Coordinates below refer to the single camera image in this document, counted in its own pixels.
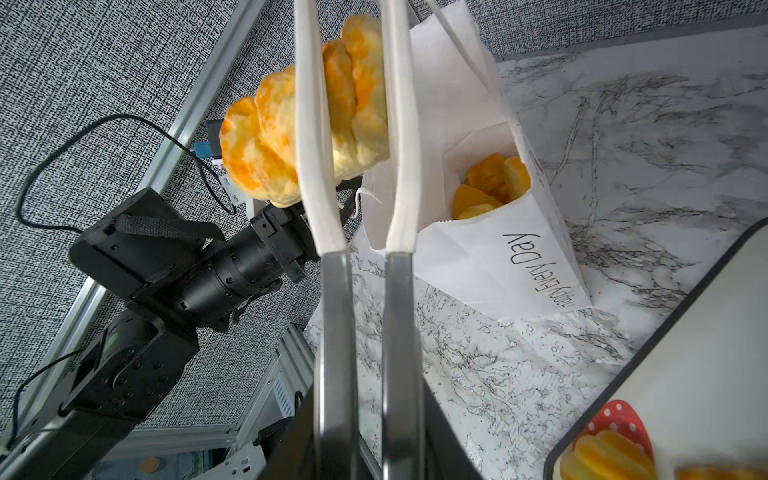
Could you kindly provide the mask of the white slotted right gripper left finger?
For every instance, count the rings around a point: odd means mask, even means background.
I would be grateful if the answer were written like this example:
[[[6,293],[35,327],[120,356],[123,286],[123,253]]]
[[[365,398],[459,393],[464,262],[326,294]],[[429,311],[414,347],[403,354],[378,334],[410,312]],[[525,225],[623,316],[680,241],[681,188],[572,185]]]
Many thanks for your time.
[[[322,331],[313,393],[316,475],[320,479],[355,479],[359,473],[359,429],[351,270],[335,192],[315,2],[295,2],[294,25],[297,169],[322,271]]]

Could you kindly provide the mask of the sugared fake pastry bottom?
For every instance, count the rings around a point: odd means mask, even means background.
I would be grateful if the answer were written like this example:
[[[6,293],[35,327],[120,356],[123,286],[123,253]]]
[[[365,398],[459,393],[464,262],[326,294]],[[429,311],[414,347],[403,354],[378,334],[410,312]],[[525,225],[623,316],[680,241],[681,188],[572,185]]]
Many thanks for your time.
[[[321,48],[335,183],[389,158],[382,24],[346,19],[338,39]],[[249,196],[288,207],[301,199],[297,126],[318,124],[301,106],[296,68],[266,76],[255,94],[228,108],[218,138],[223,166]]]

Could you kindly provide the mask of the white printed paper bag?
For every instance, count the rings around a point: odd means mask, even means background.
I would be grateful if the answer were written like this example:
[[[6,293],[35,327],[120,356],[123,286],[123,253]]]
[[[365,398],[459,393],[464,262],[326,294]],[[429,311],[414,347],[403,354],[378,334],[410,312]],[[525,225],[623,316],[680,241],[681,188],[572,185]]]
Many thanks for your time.
[[[411,32],[423,146],[414,272],[506,321],[590,306],[564,220],[468,6]]]

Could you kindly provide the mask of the long braided fake bread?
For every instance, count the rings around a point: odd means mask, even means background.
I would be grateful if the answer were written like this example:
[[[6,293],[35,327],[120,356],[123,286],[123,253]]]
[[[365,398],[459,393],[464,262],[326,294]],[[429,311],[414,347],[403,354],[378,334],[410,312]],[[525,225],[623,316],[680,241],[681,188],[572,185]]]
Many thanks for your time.
[[[520,156],[495,153],[469,169],[466,184],[506,204],[522,197],[532,185]]]

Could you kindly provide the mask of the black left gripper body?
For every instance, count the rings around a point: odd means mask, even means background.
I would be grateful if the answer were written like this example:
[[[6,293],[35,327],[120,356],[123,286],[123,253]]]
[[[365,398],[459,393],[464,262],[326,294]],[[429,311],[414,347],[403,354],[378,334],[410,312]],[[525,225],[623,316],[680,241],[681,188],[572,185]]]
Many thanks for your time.
[[[301,201],[284,208],[268,205],[250,226],[255,243],[248,245],[248,272],[259,283],[270,283],[281,275],[298,283],[306,277],[306,264],[320,260]]]

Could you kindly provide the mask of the white slotted right gripper right finger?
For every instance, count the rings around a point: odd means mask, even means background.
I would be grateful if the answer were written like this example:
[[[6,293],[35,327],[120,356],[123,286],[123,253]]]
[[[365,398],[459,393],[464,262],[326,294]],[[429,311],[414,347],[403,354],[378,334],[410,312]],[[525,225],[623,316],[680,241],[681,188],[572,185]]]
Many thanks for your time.
[[[422,146],[405,1],[381,3],[390,154],[396,182],[386,238],[382,357],[385,479],[422,479],[422,359],[415,325],[413,253],[422,199]]]

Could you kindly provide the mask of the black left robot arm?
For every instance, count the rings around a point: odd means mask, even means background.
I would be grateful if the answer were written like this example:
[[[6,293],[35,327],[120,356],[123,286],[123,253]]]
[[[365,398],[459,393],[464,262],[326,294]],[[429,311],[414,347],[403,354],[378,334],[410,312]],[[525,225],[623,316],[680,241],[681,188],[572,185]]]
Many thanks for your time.
[[[358,471],[358,398],[351,268],[324,253],[304,214],[264,208],[226,238],[185,220],[146,188],[81,232],[70,261],[124,301],[124,311],[83,351],[40,413],[14,427],[5,479],[80,479],[146,421],[197,355],[197,332],[224,332],[247,305],[322,267],[330,341],[317,357],[314,466],[323,478]]]

